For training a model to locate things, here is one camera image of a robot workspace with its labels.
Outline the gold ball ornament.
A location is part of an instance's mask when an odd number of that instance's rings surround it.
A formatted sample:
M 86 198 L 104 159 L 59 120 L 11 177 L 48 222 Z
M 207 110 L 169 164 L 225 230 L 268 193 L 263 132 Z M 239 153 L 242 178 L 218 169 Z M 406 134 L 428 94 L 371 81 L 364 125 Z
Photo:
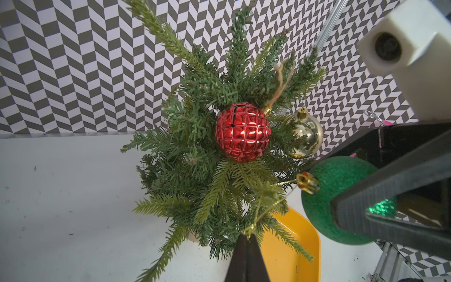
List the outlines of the gold ball ornament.
M 323 127 L 315 117 L 309 114 L 305 106 L 298 110 L 296 120 L 299 124 L 294 131 L 294 136 L 299 137 L 301 143 L 290 155 L 296 159 L 312 157 L 323 143 Z

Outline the red ball ornament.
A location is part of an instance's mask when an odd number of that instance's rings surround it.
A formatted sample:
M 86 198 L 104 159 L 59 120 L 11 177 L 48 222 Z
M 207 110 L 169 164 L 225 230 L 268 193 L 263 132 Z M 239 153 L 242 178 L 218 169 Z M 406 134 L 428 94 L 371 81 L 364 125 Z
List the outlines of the red ball ornament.
M 235 103 L 219 115 L 215 140 L 228 159 L 248 163 L 267 150 L 271 128 L 266 113 L 251 103 Z

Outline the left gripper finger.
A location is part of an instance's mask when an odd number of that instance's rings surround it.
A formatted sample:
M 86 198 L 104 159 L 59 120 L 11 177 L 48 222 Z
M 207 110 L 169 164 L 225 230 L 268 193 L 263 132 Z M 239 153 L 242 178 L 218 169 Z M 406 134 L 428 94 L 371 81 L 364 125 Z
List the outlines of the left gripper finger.
M 225 282 L 270 282 L 255 235 L 238 237 Z

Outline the pink plastic wine glass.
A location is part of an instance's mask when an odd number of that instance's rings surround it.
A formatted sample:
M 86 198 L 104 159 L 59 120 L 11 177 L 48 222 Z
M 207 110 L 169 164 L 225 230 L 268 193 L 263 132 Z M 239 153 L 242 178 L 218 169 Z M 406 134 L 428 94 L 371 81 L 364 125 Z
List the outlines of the pink plastic wine glass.
M 385 127 L 385 126 L 391 126 L 393 125 L 393 123 L 388 122 L 384 119 L 382 119 L 380 116 L 378 116 L 377 114 L 375 114 L 373 111 L 370 110 L 364 110 L 364 114 L 369 117 L 370 119 L 376 121 L 379 123 L 380 127 Z

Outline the yellow plastic tray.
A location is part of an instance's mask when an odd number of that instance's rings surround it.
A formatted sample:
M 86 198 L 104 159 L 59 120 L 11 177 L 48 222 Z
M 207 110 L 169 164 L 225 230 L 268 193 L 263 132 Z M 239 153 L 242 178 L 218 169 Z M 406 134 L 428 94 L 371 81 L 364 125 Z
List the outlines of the yellow plastic tray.
M 284 216 L 275 218 L 294 239 L 300 243 L 311 256 L 309 262 L 303 255 L 271 231 L 264 233 L 261 253 L 269 278 L 272 282 L 319 282 L 321 280 L 321 239 L 313 225 L 292 208 Z

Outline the small green christmas tree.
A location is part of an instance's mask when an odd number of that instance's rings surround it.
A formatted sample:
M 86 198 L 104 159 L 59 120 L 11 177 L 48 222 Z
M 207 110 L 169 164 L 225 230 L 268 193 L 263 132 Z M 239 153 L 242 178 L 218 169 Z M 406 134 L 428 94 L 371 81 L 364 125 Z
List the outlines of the small green christmas tree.
M 269 231 L 311 262 L 276 216 L 288 212 L 288 189 L 304 165 L 293 156 L 305 139 L 295 133 L 292 107 L 324 77 L 317 50 L 302 60 L 295 53 L 283 59 L 288 35 L 282 32 L 250 61 L 248 5 L 231 20 L 226 70 L 219 72 L 203 47 L 186 47 L 147 1 L 128 1 L 128 8 L 183 61 L 182 79 L 163 104 L 167 126 L 136 133 L 122 149 L 144 153 L 137 171 L 146 196 L 135 212 L 170 223 L 159 257 L 137 280 L 158 280 L 190 236 L 210 249 L 211 258 L 225 260 L 241 235 L 261 243 Z

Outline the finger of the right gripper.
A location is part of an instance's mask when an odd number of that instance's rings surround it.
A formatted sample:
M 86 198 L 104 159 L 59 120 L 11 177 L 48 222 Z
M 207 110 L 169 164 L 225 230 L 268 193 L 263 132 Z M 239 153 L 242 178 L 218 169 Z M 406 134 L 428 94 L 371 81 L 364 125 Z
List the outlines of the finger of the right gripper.
M 451 230 L 390 217 L 365 215 L 365 231 L 378 239 L 402 244 L 446 260 L 451 259 Z
M 451 132 L 447 131 L 378 170 L 331 202 L 343 229 L 365 229 L 369 207 L 451 177 Z

